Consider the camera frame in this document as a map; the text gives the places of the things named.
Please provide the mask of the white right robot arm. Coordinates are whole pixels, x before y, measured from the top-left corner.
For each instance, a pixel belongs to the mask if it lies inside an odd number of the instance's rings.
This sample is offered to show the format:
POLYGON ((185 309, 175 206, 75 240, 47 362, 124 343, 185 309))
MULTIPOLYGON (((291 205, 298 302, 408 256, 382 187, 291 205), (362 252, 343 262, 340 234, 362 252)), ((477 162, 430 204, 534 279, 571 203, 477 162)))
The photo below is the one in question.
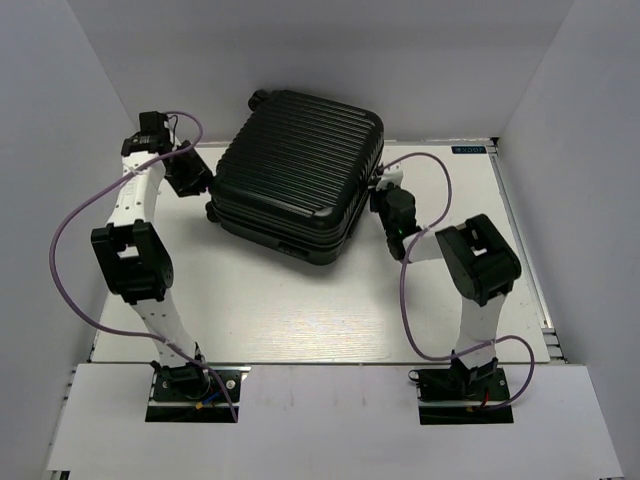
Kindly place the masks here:
POLYGON ((401 263, 399 303, 409 345, 425 360, 450 363, 446 379, 437 382, 423 375, 418 379, 425 386, 431 384, 456 398, 477 397, 497 372, 497 327, 506 298, 522 273, 518 257, 485 214, 438 231, 421 229, 416 221, 416 201, 410 192, 389 183, 371 187, 369 194, 370 210, 380 217, 390 254, 401 263), (459 334, 447 357, 421 351, 409 325, 408 266, 432 260, 444 262, 461 297, 459 334))

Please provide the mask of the black suitcase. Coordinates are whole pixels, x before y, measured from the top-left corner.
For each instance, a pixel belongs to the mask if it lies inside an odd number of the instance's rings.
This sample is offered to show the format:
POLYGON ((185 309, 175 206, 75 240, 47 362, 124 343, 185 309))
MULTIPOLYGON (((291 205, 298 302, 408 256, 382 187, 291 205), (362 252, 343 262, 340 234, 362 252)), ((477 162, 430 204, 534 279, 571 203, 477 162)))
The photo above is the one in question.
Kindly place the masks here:
POLYGON ((317 266, 352 235, 384 147, 370 110, 292 90, 257 90, 215 168, 207 218, 317 266))

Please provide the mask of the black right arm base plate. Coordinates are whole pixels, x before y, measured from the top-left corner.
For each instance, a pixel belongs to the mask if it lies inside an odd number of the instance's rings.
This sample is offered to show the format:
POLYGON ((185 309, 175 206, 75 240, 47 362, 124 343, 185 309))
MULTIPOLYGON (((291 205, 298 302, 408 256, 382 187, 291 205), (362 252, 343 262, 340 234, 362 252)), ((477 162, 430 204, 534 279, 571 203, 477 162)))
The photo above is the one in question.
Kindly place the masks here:
POLYGON ((408 379, 416 386, 419 422, 422 426, 513 424, 511 406, 494 409, 510 399, 502 368, 469 391, 454 383, 453 371, 443 368, 414 369, 408 379))

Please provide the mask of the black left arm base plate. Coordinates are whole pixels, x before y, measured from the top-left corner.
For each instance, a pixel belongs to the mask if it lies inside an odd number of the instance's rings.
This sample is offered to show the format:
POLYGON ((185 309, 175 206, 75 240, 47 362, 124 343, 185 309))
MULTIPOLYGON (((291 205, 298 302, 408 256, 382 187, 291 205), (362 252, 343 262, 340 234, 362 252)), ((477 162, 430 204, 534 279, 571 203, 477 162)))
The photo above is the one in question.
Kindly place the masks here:
POLYGON ((234 423, 239 416, 242 381, 247 368, 217 370, 229 397, 208 371, 193 365, 169 368, 157 361, 146 407, 147 423, 234 423))

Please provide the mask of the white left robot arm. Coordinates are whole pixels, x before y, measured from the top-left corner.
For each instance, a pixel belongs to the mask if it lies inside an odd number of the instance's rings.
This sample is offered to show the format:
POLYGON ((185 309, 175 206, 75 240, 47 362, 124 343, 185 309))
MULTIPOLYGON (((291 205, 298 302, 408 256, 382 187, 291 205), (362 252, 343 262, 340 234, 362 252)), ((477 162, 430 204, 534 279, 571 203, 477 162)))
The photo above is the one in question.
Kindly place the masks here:
POLYGON ((212 377, 172 299, 173 264, 154 216, 163 182, 180 198, 198 196, 213 174, 189 141, 177 141, 170 127, 176 118, 140 114, 138 132, 122 145, 123 183, 114 210, 105 226, 92 231, 91 244, 110 292, 139 315, 154 338, 159 358, 152 366, 160 385, 180 399, 196 400, 209 392, 212 377))

